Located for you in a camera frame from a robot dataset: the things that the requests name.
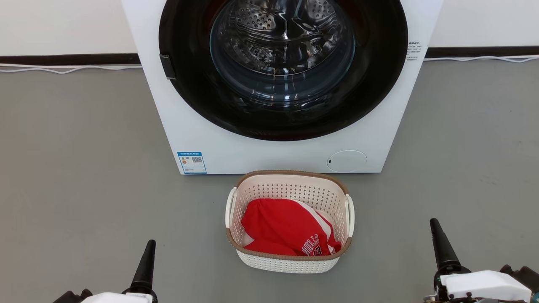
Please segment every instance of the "white washing machine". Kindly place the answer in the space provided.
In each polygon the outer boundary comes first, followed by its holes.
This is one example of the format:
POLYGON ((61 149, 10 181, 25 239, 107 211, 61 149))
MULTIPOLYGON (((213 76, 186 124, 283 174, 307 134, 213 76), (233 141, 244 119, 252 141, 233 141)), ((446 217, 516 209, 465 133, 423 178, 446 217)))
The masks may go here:
POLYGON ((123 0, 181 174, 379 173, 443 0, 123 0))

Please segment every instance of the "blue label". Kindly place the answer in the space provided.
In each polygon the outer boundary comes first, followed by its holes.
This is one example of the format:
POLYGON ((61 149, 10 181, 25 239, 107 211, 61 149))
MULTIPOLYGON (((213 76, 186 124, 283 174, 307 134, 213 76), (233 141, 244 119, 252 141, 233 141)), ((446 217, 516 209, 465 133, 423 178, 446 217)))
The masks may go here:
POLYGON ((178 153, 179 162, 182 165, 183 173, 186 175, 204 175, 206 172, 206 164, 202 153, 196 152, 181 152, 178 153))

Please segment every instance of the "power cord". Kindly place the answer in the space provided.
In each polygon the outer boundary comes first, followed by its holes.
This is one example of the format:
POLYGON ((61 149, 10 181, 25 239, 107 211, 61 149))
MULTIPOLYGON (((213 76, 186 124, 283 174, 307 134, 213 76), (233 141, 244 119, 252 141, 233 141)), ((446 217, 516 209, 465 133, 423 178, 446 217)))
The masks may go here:
MULTIPOLYGON (((459 61, 467 62, 472 60, 502 60, 511 63, 524 63, 532 60, 539 59, 539 55, 535 56, 514 56, 514 57, 495 57, 495 56, 482 56, 482 57, 473 57, 473 58, 454 58, 454 57, 444 57, 444 58, 426 58, 424 61, 459 61)), ((97 68, 101 70, 109 71, 122 71, 122 70, 131 70, 136 68, 142 68, 141 65, 132 65, 132 66, 99 66, 99 65, 58 65, 58 66, 41 66, 41 65, 21 65, 21 64, 4 64, 0 63, 0 66, 4 67, 19 67, 15 70, 0 70, 0 73, 18 73, 18 72, 28 72, 28 71, 45 71, 56 74, 69 74, 72 72, 80 71, 85 68, 97 68), (67 71, 56 71, 52 68, 65 69, 69 68, 67 71)))
POLYGON ((482 57, 473 57, 473 58, 454 58, 454 57, 446 57, 446 58, 425 58, 424 61, 441 61, 441 60, 450 60, 450 61, 459 61, 459 62, 467 62, 472 60, 502 60, 506 62, 511 63, 524 63, 532 60, 539 59, 539 55, 535 56, 514 56, 514 57, 495 57, 495 56, 482 56, 482 57))
POLYGON ((85 68, 97 68, 100 70, 108 70, 108 71, 122 71, 122 70, 132 70, 135 68, 142 68, 141 65, 132 65, 132 66, 99 66, 99 65, 57 65, 57 66, 42 66, 42 65, 22 65, 22 64, 5 64, 0 63, 0 66, 4 67, 20 67, 15 70, 0 70, 2 73, 18 73, 18 72, 28 72, 28 71, 45 71, 45 72, 51 72, 56 74, 69 74, 72 72, 80 71, 85 68), (52 68, 69 68, 67 71, 56 71, 52 68))

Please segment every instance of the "laundry basket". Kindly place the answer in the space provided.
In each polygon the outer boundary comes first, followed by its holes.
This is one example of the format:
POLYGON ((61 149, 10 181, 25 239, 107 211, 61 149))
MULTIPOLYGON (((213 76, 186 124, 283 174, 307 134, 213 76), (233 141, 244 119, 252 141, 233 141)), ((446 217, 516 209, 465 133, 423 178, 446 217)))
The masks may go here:
POLYGON ((250 267, 287 273, 330 270, 350 247, 354 233, 354 203, 346 187, 333 177, 302 171, 268 170, 245 175, 229 194, 225 211, 226 234, 241 260, 250 267), (281 256, 243 248, 241 220, 250 201, 258 198, 294 199, 323 211, 333 221, 341 250, 331 256, 281 256))

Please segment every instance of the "white wall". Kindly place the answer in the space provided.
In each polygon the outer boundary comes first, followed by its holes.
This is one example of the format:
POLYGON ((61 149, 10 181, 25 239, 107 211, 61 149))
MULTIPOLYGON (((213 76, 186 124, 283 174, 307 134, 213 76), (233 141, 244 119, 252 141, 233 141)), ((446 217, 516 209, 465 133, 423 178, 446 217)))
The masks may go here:
POLYGON ((445 0, 430 46, 539 46, 539 0, 445 0))
POLYGON ((0 56, 133 52, 120 0, 0 0, 0 56))
MULTIPOLYGON (((539 45, 538 12, 539 0, 446 0, 431 46, 539 45)), ((0 56, 131 52, 120 0, 0 0, 0 56)))

